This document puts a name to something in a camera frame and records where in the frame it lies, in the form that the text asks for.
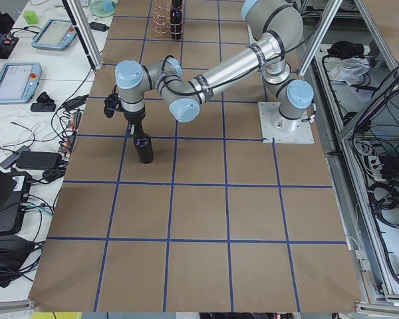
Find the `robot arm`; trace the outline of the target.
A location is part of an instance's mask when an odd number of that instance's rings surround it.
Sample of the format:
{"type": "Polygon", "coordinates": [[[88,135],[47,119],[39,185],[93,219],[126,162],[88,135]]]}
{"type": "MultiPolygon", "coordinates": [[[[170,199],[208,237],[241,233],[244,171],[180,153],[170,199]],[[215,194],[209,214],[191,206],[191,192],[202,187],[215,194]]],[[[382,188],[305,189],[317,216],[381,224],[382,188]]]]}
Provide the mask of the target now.
{"type": "Polygon", "coordinates": [[[312,104],[312,86],[295,78],[286,56],[299,45],[303,34],[300,13],[286,1],[246,1],[242,19],[251,29],[254,41],[219,65],[182,80],[182,69],[172,56],[153,64],[141,65],[134,60],[119,62],[115,68],[116,85],[105,100],[104,113],[124,114],[135,132],[145,117],[144,95],[156,90],[179,122],[191,122],[201,104],[258,72],[266,88],[278,99],[275,127],[287,131],[297,124],[312,104]]]}

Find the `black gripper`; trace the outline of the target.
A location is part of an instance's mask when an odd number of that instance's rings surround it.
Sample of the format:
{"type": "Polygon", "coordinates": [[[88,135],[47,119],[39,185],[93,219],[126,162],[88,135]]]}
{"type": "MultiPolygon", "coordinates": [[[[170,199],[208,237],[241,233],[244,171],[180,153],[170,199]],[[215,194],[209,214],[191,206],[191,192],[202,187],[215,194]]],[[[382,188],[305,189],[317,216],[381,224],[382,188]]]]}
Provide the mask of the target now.
{"type": "Polygon", "coordinates": [[[146,110],[141,109],[136,112],[129,112],[129,111],[125,110],[125,111],[123,111],[123,115],[129,123],[135,124],[135,123],[141,122],[145,118],[146,110]]]}

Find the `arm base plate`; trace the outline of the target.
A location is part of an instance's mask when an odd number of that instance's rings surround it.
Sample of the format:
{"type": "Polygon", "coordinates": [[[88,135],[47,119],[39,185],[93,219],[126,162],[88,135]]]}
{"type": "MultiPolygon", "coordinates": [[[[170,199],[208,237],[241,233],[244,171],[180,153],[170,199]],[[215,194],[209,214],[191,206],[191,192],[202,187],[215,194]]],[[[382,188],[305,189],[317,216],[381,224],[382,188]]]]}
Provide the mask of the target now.
{"type": "Polygon", "coordinates": [[[280,102],[259,102],[259,119],[264,143],[313,144],[314,137],[305,110],[302,117],[288,120],[279,112],[280,102]]]}

